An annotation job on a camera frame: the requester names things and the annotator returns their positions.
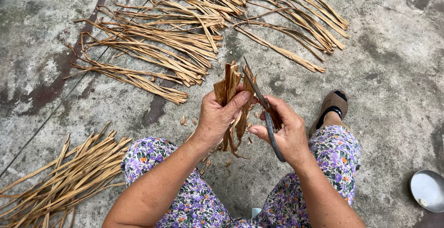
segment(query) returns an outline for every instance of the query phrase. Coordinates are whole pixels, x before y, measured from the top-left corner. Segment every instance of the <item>black sock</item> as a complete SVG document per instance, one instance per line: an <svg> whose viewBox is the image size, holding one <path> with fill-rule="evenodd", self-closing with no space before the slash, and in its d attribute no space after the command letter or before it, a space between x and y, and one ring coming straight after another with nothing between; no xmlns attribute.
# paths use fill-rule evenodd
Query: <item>black sock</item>
<svg viewBox="0 0 444 228"><path fill-rule="evenodd" d="M335 91L334 93L337 94L339 97L341 97L343 100L347 101L347 98L345 97L345 95L342 94L340 91ZM331 107L327 108L324 111L324 113L322 113L321 118L319 119L318 124L316 124L316 129L319 129L320 127L322 127L322 124L324 124L324 117L330 111L336 112L339 115L339 118L342 117L341 110L338 107L336 107L336 106L331 106Z"/></svg>

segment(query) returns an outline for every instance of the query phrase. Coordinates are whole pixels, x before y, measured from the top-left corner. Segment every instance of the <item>ankle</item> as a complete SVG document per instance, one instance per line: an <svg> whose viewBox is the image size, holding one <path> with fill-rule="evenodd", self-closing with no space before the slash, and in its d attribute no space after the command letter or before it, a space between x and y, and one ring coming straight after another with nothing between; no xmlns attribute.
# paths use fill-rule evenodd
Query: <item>ankle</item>
<svg viewBox="0 0 444 228"><path fill-rule="evenodd" d="M324 125L325 123L338 123L338 122L342 122L342 120L339 117L339 114L337 114L336 112L330 111L325 114Z"/></svg>

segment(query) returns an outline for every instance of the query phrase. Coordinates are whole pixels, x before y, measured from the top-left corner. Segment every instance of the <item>scissor blade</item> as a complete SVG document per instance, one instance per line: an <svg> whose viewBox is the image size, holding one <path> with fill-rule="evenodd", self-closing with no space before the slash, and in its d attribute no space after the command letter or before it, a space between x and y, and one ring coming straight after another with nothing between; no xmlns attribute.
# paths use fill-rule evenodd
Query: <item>scissor blade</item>
<svg viewBox="0 0 444 228"><path fill-rule="evenodd" d="M245 56L244 56L244 60L245 60L245 64L247 64L248 70L251 72L250 66L248 65L247 58L245 58Z"/></svg>
<svg viewBox="0 0 444 228"><path fill-rule="evenodd" d="M250 77L248 76L245 69L242 67L241 67L241 69L242 69L242 72L244 73L245 77L247 78L248 82L251 84L254 92L256 93L256 97L259 98L259 101L262 101L264 99L264 96L261 94L261 91L258 89L256 84L254 84L253 81L250 79Z"/></svg>

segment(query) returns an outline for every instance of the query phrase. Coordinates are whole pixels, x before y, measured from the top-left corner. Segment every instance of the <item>concrete floor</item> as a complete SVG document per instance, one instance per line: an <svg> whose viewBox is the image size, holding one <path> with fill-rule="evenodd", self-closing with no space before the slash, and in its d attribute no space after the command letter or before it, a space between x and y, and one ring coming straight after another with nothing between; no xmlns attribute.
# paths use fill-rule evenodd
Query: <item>concrete floor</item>
<svg viewBox="0 0 444 228"><path fill-rule="evenodd" d="M287 36L252 29L270 43L323 66L325 73L312 73L233 29L226 30L219 63L207 81L190 88L175 86L190 95L180 106L97 73L61 80L76 72L69 64L75 57L64 44L75 45L81 31L99 34L73 21L95 21L101 16L95 6L111 6L112 1L135 6L146 2L0 0L0 188L55 159L67 133L71 144L78 145L108 121L119 137L158 135L181 144L195 128L180 125L182 115L198 118L202 96L221 79L218 67L221 71L223 63L245 55L259 74L263 92L288 101L307 128L327 92L341 88L348 93L345 122L362 144L353 207L369 227L442 224L443 214L427 212L414 202L407 182L420 169L444 173L444 0L326 0L350 22L351 38L332 32L346 49L322 55L324 64ZM255 7L247 11L258 13ZM276 15L264 20L282 21ZM90 56L127 68L165 71L130 57L114 58L116 53L98 47ZM255 117L250 121L260 123ZM226 168L232 155L218 152L204 174L233 216L248 217L251 207L261 207L267 193L291 171L266 143L252 139L252 145L243 144L239 150L251 160L232 159ZM121 191L108 189L81 204L75 227L99 227Z"/></svg>

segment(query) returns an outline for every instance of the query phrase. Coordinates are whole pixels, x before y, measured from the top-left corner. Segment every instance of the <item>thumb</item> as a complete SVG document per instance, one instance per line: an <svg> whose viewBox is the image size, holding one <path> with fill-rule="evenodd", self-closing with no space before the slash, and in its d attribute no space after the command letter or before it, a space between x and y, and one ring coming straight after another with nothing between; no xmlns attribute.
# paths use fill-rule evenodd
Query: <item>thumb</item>
<svg viewBox="0 0 444 228"><path fill-rule="evenodd" d="M256 135L257 137L261 138L262 140L265 140L266 142L270 143L270 139L268 137L267 128L262 125L254 125L248 129L248 132Z"/></svg>
<svg viewBox="0 0 444 228"><path fill-rule="evenodd" d="M250 91L242 91L239 94L235 95L231 100L227 103L225 107L223 107L223 111L227 116L234 116L242 106L244 106L247 101L250 99L251 93Z"/></svg>

